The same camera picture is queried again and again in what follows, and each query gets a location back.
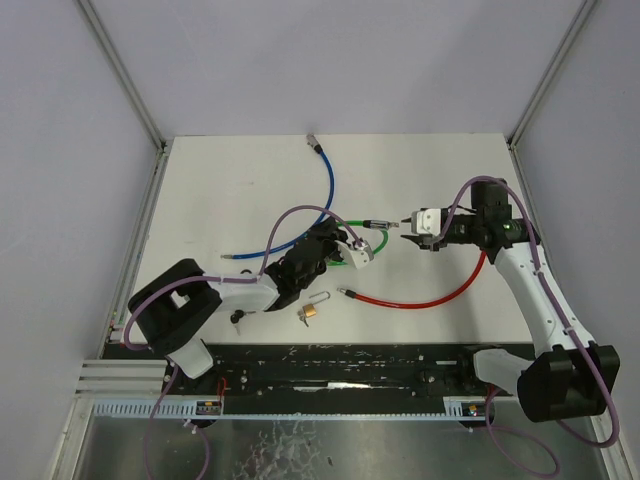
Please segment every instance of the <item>red hose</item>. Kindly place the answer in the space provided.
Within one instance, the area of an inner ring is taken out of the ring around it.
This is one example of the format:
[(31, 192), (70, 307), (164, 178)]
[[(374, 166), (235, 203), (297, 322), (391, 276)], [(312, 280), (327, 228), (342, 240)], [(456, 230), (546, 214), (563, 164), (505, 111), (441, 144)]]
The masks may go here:
[(438, 298), (437, 300), (432, 300), (430, 302), (422, 302), (422, 303), (400, 303), (400, 302), (389, 302), (387, 300), (379, 300), (377, 298), (367, 297), (366, 295), (362, 295), (360, 293), (356, 293), (353, 290), (343, 290), (339, 289), (342, 293), (350, 298), (355, 298), (356, 300), (360, 300), (361, 302), (370, 303), (372, 305), (377, 305), (379, 307), (386, 308), (399, 308), (402, 310), (419, 310), (422, 308), (431, 308), (437, 307), (438, 305), (442, 305), (447, 303), (450, 300), (453, 300), (458, 295), (462, 294), (467, 288), (471, 286), (474, 280), (480, 274), (480, 270), (482, 270), (482, 265), (484, 265), (484, 261), (487, 258), (487, 254), (482, 252), (480, 254), (480, 258), (478, 259), (478, 263), (476, 264), (476, 268), (473, 270), (471, 276), (464, 282), (458, 289), (451, 292), (449, 295), (445, 295), (442, 298)]

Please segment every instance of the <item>gray floor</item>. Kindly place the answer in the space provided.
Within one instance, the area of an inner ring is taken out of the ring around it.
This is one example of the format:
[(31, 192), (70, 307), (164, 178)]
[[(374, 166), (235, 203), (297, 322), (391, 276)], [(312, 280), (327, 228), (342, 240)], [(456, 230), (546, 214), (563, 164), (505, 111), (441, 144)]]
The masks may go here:
[[(572, 422), (590, 431), (587, 420)], [(518, 426), (548, 443), (562, 463), (558, 479), (606, 479), (598, 451), (554, 423), (534, 425), (517, 405), (498, 405), (498, 425)], [(76, 480), (145, 479), (146, 420), (94, 418)], [(212, 448), (206, 479), (531, 479), (505, 460), (483, 429), (409, 421), (224, 421), (205, 430)], [(546, 453), (498, 434), (531, 468), (550, 471)], [(155, 421), (149, 458), (156, 480), (192, 480), (204, 460), (202, 440), (180, 422)]]

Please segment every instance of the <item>cable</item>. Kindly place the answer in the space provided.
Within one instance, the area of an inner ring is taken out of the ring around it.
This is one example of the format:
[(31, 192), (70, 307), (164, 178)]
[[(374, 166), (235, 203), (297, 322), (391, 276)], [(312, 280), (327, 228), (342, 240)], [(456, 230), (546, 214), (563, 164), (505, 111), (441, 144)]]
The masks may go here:
[[(326, 208), (322, 208), (322, 207), (317, 207), (315, 205), (298, 205), (297, 207), (290, 208), (289, 210), (284, 212), (282, 215), (280, 215), (280, 218), (278, 218), (276, 223), (273, 225), (273, 228), (271, 229), (271, 234), (269, 235), (269, 240), (267, 241), (267, 248), (265, 249), (265, 252), (270, 252), (271, 251), (271, 244), (273, 243), (273, 237), (275, 237), (276, 232), (278, 231), (278, 227), (280, 226), (282, 221), (285, 218), (287, 218), (289, 215), (291, 215), (292, 213), (298, 212), (300, 210), (316, 210), (318, 212), (324, 212), (326, 215), (335, 218), (339, 223), (341, 223), (344, 226), (344, 228), (353, 237), (353, 240), (354, 240), (355, 244), (358, 245), (358, 246), (362, 246), (362, 240), (360, 239), (360, 237), (358, 237), (358, 235), (356, 234), (355, 230), (353, 228), (351, 228), (347, 224), (347, 222), (342, 220), (342, 218), (340, 218), (338, 215), (333, 213), (331, 210), (327, 210)], [(175, 281), (173, 283), (170, 283), (168, 285), (165, 285), (160, 290), (158, 290), (154, 294), (150, 295), (145, 301), (143, 301), (138, 306), (138, 308), (136, 308), (133, 311), (133, 313), (131, 314), (131, 318), (129, 318), (129, 321), (127, 322), (127, 324), (124, 327), (124, 332), (123, 332), (123, 335), (122, 335), (122, 338), (124, 340), (124, 344), (127, 346), (127, 348), (129, 350), (145, 350), (145, 349), (147, 349), (149, 347), (148, 345), (144, 345), (144, 344), (136, 345), (136, 344), (131, 343), (131, 340), (129, 339), (129, 334), (131, 333), (131, 327), (133, 327), (133, 324), (136, 322), (136, 320), (138, 319), (138, 317), (140, 316), (142, 311), (145, 308), (147, 308), (151, 303), (155, 302), (158, 298), (160, 298), (162, 295), (164, 295), (165, 293), (169, 293), (169, 292), (175, 290), (176, 288), (181, 287), (182, 285), (187, 285), (189, 283), (194, 283), (194, 282), (257, 283), (258, 280), (260, 279), (260, 277), (264, 274), (264, 271), (267, 268), (267, 262), (268, 261), (269, 261), (269, 253), (267, 253), (263, 257), (262, 266), (260, 267), (260, 271), (258, 272), (258, 275), (255, 276), (255, 277), (249, 277), (249, 278), (234, 278), (234, 277), (227, 278), (227, 277), (224, 277), (224, 278), (222, 278), (222, 277), (210, 277), (210, 276), (207, 276), (207, 275), (202, 275), (202, 276), (183, 278), (183, 279), (177, 280), (177, 281)]]
[[(144, 438), (142, 440), (142, 457), (144, 459), (144, 469), (147, 472), (148, 480), (153, 480), (153, 475), (151, 474), (151, 465), (149, 465), (149, 454), (148, 454), (149, 434), (151, 433), (151, 425), (153, 423), (153, 418), (156, 416), (156, 413), (158, 413), (158, 409), (160, 408), (160, 404), (162, 403), (162, 400), (167, 395), (167, 392), (171, 390), (171, 387), (173, 386), (173, 383), (176, 381), (176, 378), (178, 378), (179, 370), (180, 369), (178, 368), (178, 365), (175, 365), (173, 368), (173, 373), (171, 374), (171, 378), (167, 382), (167, 385), (164, 387), (164, 390), (162, 390), (162, 393), (158, 397), (158, 400), (156, 400), (156, 403), (153, 406), (153, 409), (151, 410), (151, 415), (149, 415), (149, 423), (147, 423), (147, 429), (144, 432)], [(207, 468), (209, 468), (209, 463), (211, 462), (211, 447), (209, 446), (209, 440), (207, 439), (207, 436), (204, 434), (202, 429), (196, 427), (195, 425), (194, 425), (194, 428), (204, 442), (204, 453), (205, 453), (204, 465), (202, 465), (202, 470), (200, 470), (200, 473), (196, 477), (196, 480), (202, 480), (204, 478), (204, 474), (207, 471)]]
[[(352, 227), (362, 227), (364, 226), (364, 220), (347, 220), (347, 225), (351, 225)], [(373, 251), (374, 255), (377, 255), (384, 247), (386, 247), (387, 242), (389, 241), (389, 233), (386, 230), (378, 231), (382, 233), (382, 242), (380, 242), (380, 245), (378, 245)], [(329, 262), (327, 265), (330, 267), (339, 267), (346, 264), (346, 262)]]
[[(529, 216), (527, 215), (527, 211), (526, 211), (522, 201), (518, 198), (518, 196), (511, 189), (511, 187), (509, 187), (503, 181), (501, 181), (501, 180), (499, 180), (497, 178), (494, 178), (494, 177), (489, 177), (489, 176), (486, 176), (486, 175), (482, 175), (482, 176), (478, 176), (478, 177), (473, 177), (472, 179), (468, 180), (462, 186), (462, 188), (460, 189), (460, 191), (456, 195), (453, 203), (451, 204), (451, 213), (455, 212), (455, 210), (458, 207), (458, 205), (460, 204), (460, 200), (462, 199), (462, 196), (464, 195), (466, 190), (476, 182), (491, 182), (491, 183), (496, 183), (498, 185), (501, 185), (506, 190), (506, 192), (509, 194), (509, 196), (513, 199), (515, 204), (518, 206), (518, 209), (520, 210), (520, 214), (522, 215), (522, 219), (524, 221), (524, 224), (525, 224), (525, 226), (527, 228), (527, 233), (529, 234), (529, 248), (531, 250), (531, 258), (533, 260), (533, 265), (534, 265), (534, 267), (536, 269), (536, 276), (538, 277), (538, 280), (540, 281), (540, 285), (542, 286), (542, 289), (544, 290), (545, 294), (547, 295), (547, 298), (551, 302), (551, 305), (553, 306), (553, 309), (556, 311), (558, 317), (560, 318), (560, 322), (564, 326), (565, 332), (569, 335), (569, 338), (571, 338), (571, 340), (575, 344), (576, 348), (578, 349), (578, 351), (582, 355), (582, 358), (584, 359), (585, 363), (589, 367), (589, 370), (593, 374), (593, 377), (594, 377), (594, 379), (595, 379), (595, 381), (596, 381), (596, 383), (598, 385), (598, 388), (600, 389), (600, 392), (602, 393), (602, 397), (604, 398), (604, 401), (607, 404), (607, 408), (609, 410), (609, 415), (611, 416), (611, 436), (607, 440), (605, 440), (603, 442), (594, 442), (594, 441), (589, 440), (588, 438), (585, 438), (582, 435), (580, 435), (578, 432), (573, 430), (571, 427), (569, 427), (562, 420), (558, 420), (557, 423), (563, 429), (565, 429), (567, 432), (569, 432), (571, 435), (573, 435), (575, 438), (577, 438), (578, 440), (586, 443), (587, 445), (590, 445), (590, 446), (593, 446), (593, 447), (598, 447), (598, 448), (607, 448), (607, 447), (610, 447), (610, 446), (614, 445), (618, 441), (618, 437), (620, 435), (620, 419), (618, 417), (618, 412), (616, 410), (616, 407), (615, 407), (615, 405), (613, 403), (613, 398), (611, 397), (611, 394), (609, 393), (609, 389), (607, 388), (607, 385), (606, 385), (604, 379), (602, 378), (602, 375), (598, 371), (598, 367), (596, 366), (596, 364), (591, 359), (591, 356), (589, 355), (589, 352), (587, 352), (587, 349), (584, 347), (584, 345), (582, 345), (582, 342), (580, 341), (580, 338), (578, 337), (576, 332), (573, 330), (573, 327), (571, 326), (571, 323), (569, 322), (569, 319), (567, 318), (567, 315), (564, 313), (564, 310), (562, 310), (562, 306), (560, 305), (560, 302), (558, 301), (558, 299), (556, 298), (555, 294), (553, 293), (553, 290), (551, 290), (551, 286), (547, 282), (547, 280), (546, 280), (546, 278), (544, 276), (544, 272), (541, 270), (542, 263), (540, 261), (540, 255), (538, 254), (538, 248), (536, 246), (536, 240), (535, 240), (536, 237), (534, 235), (533, 225), (531, 224), (531, 220), (529, 220)], [(448, 215), (447, 216), (447, 220), (446, 220), (444, 226), (442, 227), (442, 231), (440, 232), (440, 235), (438, 235), (434, 239), (432, 239), (432, 243), (439, 242), (440, 240), (443, 239), (444, 235), (447, 233), (447, 231), (449, 230), (449, 227), (451, 226), (452, 220), (453, 220), (453, 215)], [(489, 428), (489, 430), (491, 430), (491, 428), (492, 428), (489, 424), (487, 424), (487, 427)], [(508, 430), (507, 427), (501, 427), (502, 431), (505, 431), (505, 429)], [(498, 446), (500, 451), (507, 457), (507, 459), (511, 463), (521, 467), (513, 458), (511, 458), (498, 445), (497, 442), (495, 442), (495, 443), (496, 443), (496, 446)]]
[(467, 288), (471, 286), (471, 284), (475, 281), (475, 279), (480, 274), (480, 270), (482, 270), (482, 266), (484, 265), (484, 261), (487, 258), (487, 254), (482, 252), (480, 254), (480, 258), (478, 259), (478, 263), (476, 264), (476, 268), (473, 270), (471, 276), (464, 282), (460, 287), (458, 287), (455, 291), (451, 292), (449, 295), (445, 295), (442, 298), (438, 298), (437, 300), (432, 300), (430, 302), (422, 302), (422, 303), (400, 303), (400, 302), (391, 302), (387, 300), (379, 300), (373, 297), (367, 297), (366, 295), (362, 295), (360, 293), (356, 293), (353, 290), (348, 290), (344, 288), (339, 288), (338, 291), (340, 293), (344, 293), (347, 297), (353, 298), (355, 300), (360, 300), (361, 302), (370, 303), (372, 305), (376, 305), (378, 307), (386, 307), (386, 308), (398, 308), (401, 310), (419, 310), (423, 308), (432, 308), (437, 307), (438, 305), (442, 305), (443, 303), (447, 303), (457, 296), (461, 295)]
[[(329, 172), (329, 198), (327, 199), (327, 203), (324, 206), (324, 208), (329, 209), (331, 208), (331, 203), (333, 202), (333, 191), (335, 189), (335, 179), (333, 177), (333, 169), (331, 168), (331, 163), (329, 162), (329, 158), (327, 158), (327, 155), (322, 150), (322, 147), (320, 147), (319, 152), (316, 150), (316, 153), (318, 153), (318, 155), (322, 157), (324, 164), (327, 166), (327, 171)], [(316, 219), (316, 221), (313, 222), (313, 225), (317, 225), (318, 223), (320, 223), (324, 219), (324, 215), (325, 215), (324, 212), (321, 213)], [(304, 238), (305, 234), (306, 232), (287, 243), (284, 243), (278, 247), (272, 248), (271, 250), (269, 250), (269, 253), (277, 253), (277, 252), (281, 252), (282, 250), (286, 250), (289, 247), (293, 247), (298, 240)], [(221, 257), (226, 259), (231, 259), (231, 260), (245, 260), (248, 258), (259, 258), (264, 256), (264, 254), (265, 254), (265, 251), (253, 252), (253, 253), (241, 253), (241, 254), (233, 254), (233, 255), (227, 254), (227, 255), (222, 255)]]
[[(496, 395), (498, 395), (498, 393), (500, 393), (501, 391), (502, 390), (500, 388), (494, 388), (493, 391), (487, 396), (487, 400), (485, 402), (485, 424), (487, 425), (487, 432), (489, 432), (489, 436), (491, 437), (491, 440), (493, 440), (493, 443), (496, 445), (496, 447), (498, 447), (498, 450), (500, 450), (500, 452), (505, 457), (507, 457), (507, 460), (513, 463), (516, 467), (538, 478), (554, 478), (556, 475), (560, 473), (560, 460), (558, 460), (558, 457), (556, 456), (556, 454), (553, 453), (553, 450), (551, 450), (551, 448), (547, 444), (543, 443), (542, 440), (540, 440), (539, 438), (536, 438), (530, 433), (527, 433), (523, 430), (519, 430), (517, 428), (511, 428), (511, 427), (499, 427), (491, 424), (491, 420), (490, 420), (491, 415), (489, 414), (491, 404), (493, 403), (493, 399), (496, 397)], [(531, 470), (529, 467), (518, 462), (506, 452), (506, 450), (502, 447), (502, 445), (498, 443), (498, 440), (496, 439), (494, 432), (511, 433), (512, 435), (518, 435), (520, 437), (527, 438), (534, 443), (537, 443), (549, 454), (549, 456), (553, 460), (553, 463), (555, 463), (556, 465), (555, 469), (551, 473), (542, 473), (542, 472), (537, 472), (535, 470)]]

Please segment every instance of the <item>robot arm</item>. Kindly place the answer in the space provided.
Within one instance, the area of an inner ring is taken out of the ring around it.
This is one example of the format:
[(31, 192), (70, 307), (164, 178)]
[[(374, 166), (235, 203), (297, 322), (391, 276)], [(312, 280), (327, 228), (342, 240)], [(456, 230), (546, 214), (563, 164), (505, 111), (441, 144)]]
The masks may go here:
[[(281, 310), (298, 300), (300, 292), (326, 272), (330, 260), (362, 268), (373, 260), (373, 253), (364, 241), (362, 246), (349, 245), (347, 233), (328, 218), (312, 226), (284, 257), (265, 269), (264, 275), (218, 275), (219, 282), (178, 286), (151, 302), (140, 313), (138, 326), (149, 348), (169, 357), (188, 377), (197, 378), (213, 366), (211, 355), (196, 334), (214, 312), (232, 312), (231, 321), (237, 323), (248, 313)], [(129, 311), (133, 313), (168, 285), (204, 273), (193, 259), (179, 261), (137, 292), (128, 303)]]
[[(475, 376), (517, 395), (534, 422), (601, 414), (606, 408), (604, 398), (537, 278), (529, 234), (522, 219), (512, 218), (506, 191), (499, 184), (479, 182), (471, 187), (471, 202), (470, 214), (454, 215), (444, 236), (441, 228), (453, 214), (448, 208), (414, 212), (408, 219), (414, 235), (403, 237), (431, 251), (450, 243), (480, 247), (518, 302), (536, 359), (531, 362), (499, 348), (483, 349), (473, 355)], [(441, 239), (434, 243), (434, 238)], [(541, 258), (539, 271), (611, 391), (620, 366), (615, 349), (597, 345), (580, 323), (549, 271), (537, 234), (534, 240)]]

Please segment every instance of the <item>green cable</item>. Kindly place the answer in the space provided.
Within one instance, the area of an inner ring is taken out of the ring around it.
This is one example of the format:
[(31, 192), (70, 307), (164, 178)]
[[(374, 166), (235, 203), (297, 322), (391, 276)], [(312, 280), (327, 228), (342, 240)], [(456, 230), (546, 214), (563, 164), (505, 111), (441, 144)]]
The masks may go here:
[[(348, 220), (347, 225), (351, 225), (352, 227), (362, 227), (363, 222), (364, 222), (363, 220)], [(389, 233), (386, 230), (379, 230), (379, 231), (380, 233), (382, 233), (382, 242), (380, 242), (380, 245), (378, 245), (376, 249), (373, 251), (374, 255), (376, 255), (380, 250), (386, 247), (387, 242), (389, 241)], [(328, 265), (330, 267), (339, 267), (341, 265), (346, 265), (346, 263), (345, 262), (329, 262)]]

